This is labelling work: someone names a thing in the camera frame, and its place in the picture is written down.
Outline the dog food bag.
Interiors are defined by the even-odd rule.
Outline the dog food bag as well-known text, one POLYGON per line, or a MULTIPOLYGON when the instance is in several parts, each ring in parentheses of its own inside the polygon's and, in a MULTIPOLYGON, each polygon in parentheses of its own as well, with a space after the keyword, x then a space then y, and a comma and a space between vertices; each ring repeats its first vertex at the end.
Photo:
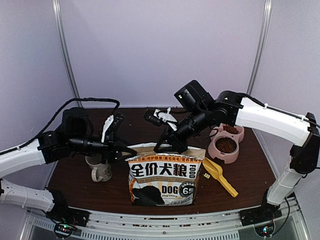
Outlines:
POLYGON ((155 143, 132 145, 137 155, 126 159, 128 185, 135 206, 187 206, 194 203, 205 149, 156 153, 155 143))

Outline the yellow binder clip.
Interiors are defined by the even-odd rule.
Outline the yellow binder clip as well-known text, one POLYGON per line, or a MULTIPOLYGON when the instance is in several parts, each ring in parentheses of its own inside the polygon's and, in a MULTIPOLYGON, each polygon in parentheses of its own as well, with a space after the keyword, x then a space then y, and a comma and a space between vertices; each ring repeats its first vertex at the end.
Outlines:
POLYGON ((203 176, 204 176, 205 178, 207 178, 207 179, 209 179, 209 178, 211 177, 211 175, 208 174, 208 173, 205 173, 203 176))

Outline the yellow plastic scoop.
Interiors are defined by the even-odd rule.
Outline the yellow plastic scoop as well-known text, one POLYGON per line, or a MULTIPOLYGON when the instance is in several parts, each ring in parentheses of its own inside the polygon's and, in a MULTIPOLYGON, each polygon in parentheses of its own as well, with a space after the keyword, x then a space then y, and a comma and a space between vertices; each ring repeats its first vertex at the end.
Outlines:
POLYGON ((215 180, 217 180, 233 198, 236 198, 238 196, 239 193, 232 187, 232 185, 223 176, 223 169, 220 165, 211 161, 207 157, 205 157, 204 160, 202 161, 202 165, 204 166, 205 170, 215 180))

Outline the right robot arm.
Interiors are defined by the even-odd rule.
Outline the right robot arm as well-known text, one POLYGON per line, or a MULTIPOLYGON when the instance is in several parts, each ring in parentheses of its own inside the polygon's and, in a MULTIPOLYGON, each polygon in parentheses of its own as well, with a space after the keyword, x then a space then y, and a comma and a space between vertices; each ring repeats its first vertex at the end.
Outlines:
POLYGON ((240 92, 225 90, 217 99, 192 80, 179 89, 174 96, 189 113, 180 122, 169 113, 156 110, 156 124, 167 124, 154 151, 157 153, 183 153, 188 139, 211 126, 226 124, 266 132, 290 141, 290 162, 284 172, 265 192, 262 205, 256 210, 259 220, 268 220, 298 184, 300 179, 313 172, 320 153, 319 125, 312 113, 297 115, 262 103, 240 92))

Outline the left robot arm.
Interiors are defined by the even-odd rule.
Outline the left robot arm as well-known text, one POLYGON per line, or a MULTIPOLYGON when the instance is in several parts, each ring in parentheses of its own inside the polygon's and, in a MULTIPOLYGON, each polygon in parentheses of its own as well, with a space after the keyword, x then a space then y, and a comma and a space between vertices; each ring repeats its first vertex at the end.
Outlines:
POLYGON ((68 158, 72 154, 100 156, 101 163, 136 156, 116 131, 125 119, 124 115, 110 115, 102 127, 102 133, 95 135, 89 113, 81 107, 64 110, 61 124, 53 131, 40 133, 35 139, 0 153, 0 202, 29 207, 53 214, 61 222, 72 218, 63 194, 58 190, 37 190, 14 184, 5 176, 17 171, 40 165, 48 165, 68 158))

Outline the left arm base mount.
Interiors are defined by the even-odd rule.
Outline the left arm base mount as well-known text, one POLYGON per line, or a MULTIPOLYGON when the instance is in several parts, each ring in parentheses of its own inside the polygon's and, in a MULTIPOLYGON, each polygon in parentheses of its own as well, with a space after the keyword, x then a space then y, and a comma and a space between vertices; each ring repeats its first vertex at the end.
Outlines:
POLYGON ((86 227, 90 213, 86 210, 68 208, 66 213, 46 212, 42 210, 45 216, 54 224, 53 233, 61 240, 65 240, 72 235, 81 233, 80 227, 86 227))

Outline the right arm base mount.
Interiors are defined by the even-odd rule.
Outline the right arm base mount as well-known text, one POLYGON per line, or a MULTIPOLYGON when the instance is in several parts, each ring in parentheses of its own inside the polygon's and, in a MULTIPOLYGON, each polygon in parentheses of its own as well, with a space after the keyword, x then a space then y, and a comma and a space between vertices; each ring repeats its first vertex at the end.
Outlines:
POLYGON ((241 210, 239 217, 242 226, 254 226, 255 233, 262 238, 271 237, 276 231, 275 219, 280 218, 282 212, 259 207, 241 210))

